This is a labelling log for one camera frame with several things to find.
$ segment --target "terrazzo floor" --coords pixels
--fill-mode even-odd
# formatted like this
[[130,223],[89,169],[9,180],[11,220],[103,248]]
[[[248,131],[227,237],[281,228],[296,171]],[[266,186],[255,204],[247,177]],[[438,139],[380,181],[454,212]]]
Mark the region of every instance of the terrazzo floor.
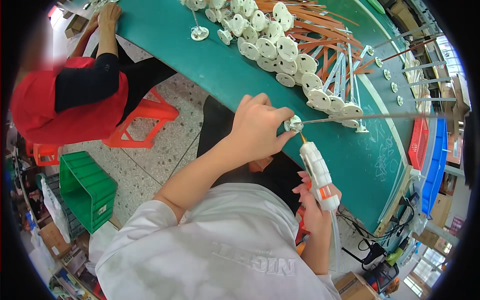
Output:
[[[70,52],[78,43],[79,37],[76,35],[69,40]],[[120,36],[117,39],[135,62],[152,57]],[[98,30],[90,38],[84,56],[90,56],[97,43]],[[203,104],[208,93],[181,74],[170,77],[157,85],[156,89],[180,114],[159,131],[151,149],[109,148],[101,141],[63,147],[63,153],[87,151],[118,183],[114,214],[121,224],[125,224],[140,204],[151,200],[170,176],[196,158],[203,122]],[[145,137],[155,123],[152,119],[136,119],[128,132],[133,138]],[[342,246],[360,258],[365,257],[367,252],[361,252],[357,248],[361,238],[354,228],[342,218],[338,218],[338,226]],[[340,266],[337,270],[333,246],[332,240],[329,269],[334,282],[350,271],[362,273],[360,263],[344,251],[340,252]]]

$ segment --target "glue gun nozzle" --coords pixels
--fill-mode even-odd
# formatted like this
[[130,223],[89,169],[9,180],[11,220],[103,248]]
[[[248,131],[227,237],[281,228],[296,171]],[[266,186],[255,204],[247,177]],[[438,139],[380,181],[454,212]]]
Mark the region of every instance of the glue gun nozzle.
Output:
[[307,139],[305,138],[305,136],[303,136],[303,134],[300,132],[300,137],[301,137],[301,141],[306,144],[308,143]]

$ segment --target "hand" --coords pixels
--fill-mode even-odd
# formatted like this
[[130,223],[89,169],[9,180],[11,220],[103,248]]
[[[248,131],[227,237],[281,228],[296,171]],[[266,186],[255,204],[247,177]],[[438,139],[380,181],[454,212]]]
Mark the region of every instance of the hand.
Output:
[[90,21],[88,21],[88,24],[87,24],[87,27],[86,27],[85,31],[90,31],[90,32],[95,31],[95,29],[98,27],[98,15],[99,14],[100,14],[100,12],[96,12],[96,13],[93,14]]
[[121,15],[121,8],[116,3],[107,3],[102,7],[98,24],[100,27],[108,24],[116,24]]
[[[298,172],[302,178],[302,184],[294,188],[292,191],[295,194],[300,194],[300,202],[305,204],[305,215],[303,216],[303,223],[305,228],[313,235],[323,236],[330,240],[332,233],[332,219],[330,212],[323,211],[315,200],[313,194],[309,191],[309,185],[312,180],[305,171]],[[342,198],[342,193],[335,185],[330,183],[328,185],[332,195],[338,195],[338,199]]]
[[232,131],[224,139],[232,159],[238,160],[241,166],[280,152],[295,133],[284,132],[277,137],[276,131],[283,121],[293,116],[293,111],[287,107],[272,107],[266,94],[254,98],[244,96],[235,113]]

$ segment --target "black pants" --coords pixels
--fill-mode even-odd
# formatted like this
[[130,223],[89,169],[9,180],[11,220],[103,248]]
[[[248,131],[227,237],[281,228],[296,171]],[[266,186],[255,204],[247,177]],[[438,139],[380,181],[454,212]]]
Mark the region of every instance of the black pants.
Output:
[[[231,110],[213,97],[209,96],[206,99],[197,157],[210,150],[231,132],[234,116]],[[250,172],[248,164],[245,164],[220,176],[212,187],[229,182],[256,183],[280,197],[295,214],[300,206],[300,195],[294,194],[292,189],[302,183],[297,172],[303,169],[283,152],[273,155],[273,158],[263,172]]]
[[[125,121],[128,115],[137,108],[142,98],[150,91],[150,89],[160,82],[168,79],[177,72],[162,63],[155,57],[141,60],[139,62],[133,62],[133,60],[127,55],[125,50],[120,46],[117,41],[117,48],[119,54],[120,72],[127,76],[128,80],[128,98],[125,109],[123,110],[123,116],[120,125]],[[98,45],[92,52],[91,57],[96,58],[98,52]]]

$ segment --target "red plastic stool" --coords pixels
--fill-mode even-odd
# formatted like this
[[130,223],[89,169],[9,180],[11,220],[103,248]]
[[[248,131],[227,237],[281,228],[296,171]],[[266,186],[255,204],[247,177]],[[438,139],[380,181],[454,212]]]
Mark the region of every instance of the red plastic stool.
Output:
[[[162,128],[162,126],[167,121],[173,121],[179,115],[178,110],[165,102],[165,100],[160,96],[153,87],[150,92],[157,98],[160,102],[152,101],[143,98],[140,101],[140,104],[137,108],[127,117],[127,119],[120,124],[112,135],[102,142],[110,148],[146,148],[150,149],[153,147],[154,143],[152,142],[155,134]],[[135,118],[150,118],[159,120],[155,127],[148,133],[147,137],[143,141],[136,141],[132,136],[127,132],[127,128],[130,123]],[[126,135],[128,140],[122,139],[123,135]]]
[[27,152],[27,156],[33,157],[33,143],[25,140],[25,151]]
[[59,165],[59,147],[61,145],[33,144],[36,165],[39,167]]

